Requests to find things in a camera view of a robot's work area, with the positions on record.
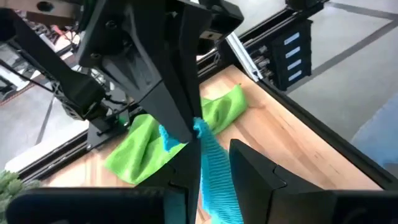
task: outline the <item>wooden table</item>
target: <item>wooden table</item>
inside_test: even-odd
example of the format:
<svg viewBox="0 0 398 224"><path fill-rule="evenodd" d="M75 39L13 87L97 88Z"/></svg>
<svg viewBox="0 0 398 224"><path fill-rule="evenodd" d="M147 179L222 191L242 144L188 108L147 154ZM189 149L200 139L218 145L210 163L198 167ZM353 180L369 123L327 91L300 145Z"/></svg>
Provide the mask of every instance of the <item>wooden table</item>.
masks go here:
<svg viewBox="0 0 398 224"><path fill-rule="evenodd" d="M248 109L218 135L224 148L240 139L289 171L324 189L380 189L371 179L334 150L292 113L230 66L201 84L201 95L217 98L240 84ZM87 154L46 180L56 187L132 187L103 167L103 161L123 136ZM198 207L197 223L210 223Z"/></svg>

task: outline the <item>screw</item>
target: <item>screw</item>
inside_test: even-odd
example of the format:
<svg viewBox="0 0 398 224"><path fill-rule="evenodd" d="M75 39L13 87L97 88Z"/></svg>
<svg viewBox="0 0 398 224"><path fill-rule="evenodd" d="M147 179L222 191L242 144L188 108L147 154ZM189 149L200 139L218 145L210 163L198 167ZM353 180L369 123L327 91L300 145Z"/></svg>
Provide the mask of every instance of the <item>screw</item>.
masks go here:
<svg viewBox="0 0 398 224"><path fill-rule="evenodd" d="M100 55L100 54L97 54L97 53L91 53L90 57L91 57L92 59L99 59L99 58L101 57L101 55Z"/></svg>
<svg viewBox="0 0 398 224"><path fill-rule="evenodd" d="M105 26L106 26L106 28L108 28L108 29L115 29L115 28L117 28L117 25L116 25L116 23L115 23L114 21L108 21L108 22L106 22Z"/></svg>

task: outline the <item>green microfiber towel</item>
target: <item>green microfiber towel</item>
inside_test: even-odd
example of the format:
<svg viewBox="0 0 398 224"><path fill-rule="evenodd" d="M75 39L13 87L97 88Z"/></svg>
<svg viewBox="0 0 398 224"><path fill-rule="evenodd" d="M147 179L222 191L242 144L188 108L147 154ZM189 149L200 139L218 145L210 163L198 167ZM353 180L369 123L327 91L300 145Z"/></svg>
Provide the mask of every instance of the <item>green microfiber towel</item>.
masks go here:
<svg viewBox="0 0 398 224"><path fill-rule="evenodd" d="M236 85L216 100L201 99L203 119L213 134L230 125L246 108L242 88ZM105 167L130 184L139 184L166 164L185 144L164 150L159 123L149 114L137 116L125 140L106 158Z"/></svg>

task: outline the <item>black frame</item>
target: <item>black frame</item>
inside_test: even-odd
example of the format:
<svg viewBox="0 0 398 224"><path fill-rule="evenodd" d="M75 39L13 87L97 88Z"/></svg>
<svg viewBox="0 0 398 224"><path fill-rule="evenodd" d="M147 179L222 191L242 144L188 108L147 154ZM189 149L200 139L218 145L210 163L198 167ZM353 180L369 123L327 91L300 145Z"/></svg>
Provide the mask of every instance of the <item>black frame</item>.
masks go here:
<svg viewBox="0 0 398 224"><path fill-rule="evenodd" d="M269 30L283 30L278 27L282 21L289 19L290 21L301 21L314 15L323 9L323 2L318 3L309 10L295 13L290 9L284 9L269 19L260 23L251 30L245 32L239 37L241 42L246 46L264 41L265 37L270 36ZM198 62L199 81L203 82L213 75L217 74L227 66L234 64L242 71L242 67L232 53L226 42L222 43L218 50L203 57ZM330 146L336 149L342 156L354 164L365 175L372 179L377 185L384 190L397 190L398 179L384 170L377 163L372 161L368 156L356 149L352 144L343 139L328 126L290 99L286 94L269 84L265 80L260 80L257 84L268 94L274 97L282 106L289 110L294 116L307 125L312 131L325 140ZM43 158L29 165L19 172L20 177L24 180L45 179L58 170L69 165L74 160L84 156L89 150L86 149L87 132L81 133L79 136L71 139L59 148L56 148Z"/></svg>

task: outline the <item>towel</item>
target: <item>towel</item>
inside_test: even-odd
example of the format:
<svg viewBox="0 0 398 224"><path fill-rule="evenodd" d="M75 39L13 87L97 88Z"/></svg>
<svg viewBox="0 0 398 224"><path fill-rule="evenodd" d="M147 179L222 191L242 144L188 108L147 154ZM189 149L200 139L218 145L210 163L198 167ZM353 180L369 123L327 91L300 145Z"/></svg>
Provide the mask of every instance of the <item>towel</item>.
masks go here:
<svg viewBox="0 0 398 224"><path fill-rule="evenodd" d="M200 189L203 209L211 215L213 224L243 223L227 151L220 146L204 120L195 118L193 128L198 131L201 141ZM159 132L167 152L178 144L163 126L159 127Z"/></svg>
<svg viewBox="0 0 398 224"><path fill-rule="evenodd" d="M218 134L247 108L243 91L236 85L216 100L201 99L203 119ZM173 158L184 144L164 150L159 123L149 114L137 116L124 141L106 158L105 167L121 180L139 184Z"/></svg>

